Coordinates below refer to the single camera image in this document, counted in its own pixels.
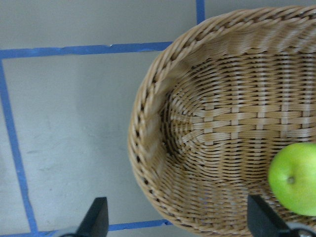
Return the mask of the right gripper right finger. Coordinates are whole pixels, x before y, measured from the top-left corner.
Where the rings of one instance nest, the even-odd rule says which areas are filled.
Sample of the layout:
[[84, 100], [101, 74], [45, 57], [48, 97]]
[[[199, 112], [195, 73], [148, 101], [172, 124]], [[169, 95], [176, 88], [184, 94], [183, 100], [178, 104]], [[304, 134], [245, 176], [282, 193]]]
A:
[[247, 226], [253, 237], [290, 237], [291, 229], [259, 196], [247, 197]]

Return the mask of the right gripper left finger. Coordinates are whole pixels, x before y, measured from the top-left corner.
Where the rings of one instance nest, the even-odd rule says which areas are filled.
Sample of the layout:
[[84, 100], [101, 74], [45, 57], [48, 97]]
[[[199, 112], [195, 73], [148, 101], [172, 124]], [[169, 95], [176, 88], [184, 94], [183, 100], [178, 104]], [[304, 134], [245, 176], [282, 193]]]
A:
[[109, 229], [108, 202], [97, 197], [76, 230], [77, 237], [106, 237]]

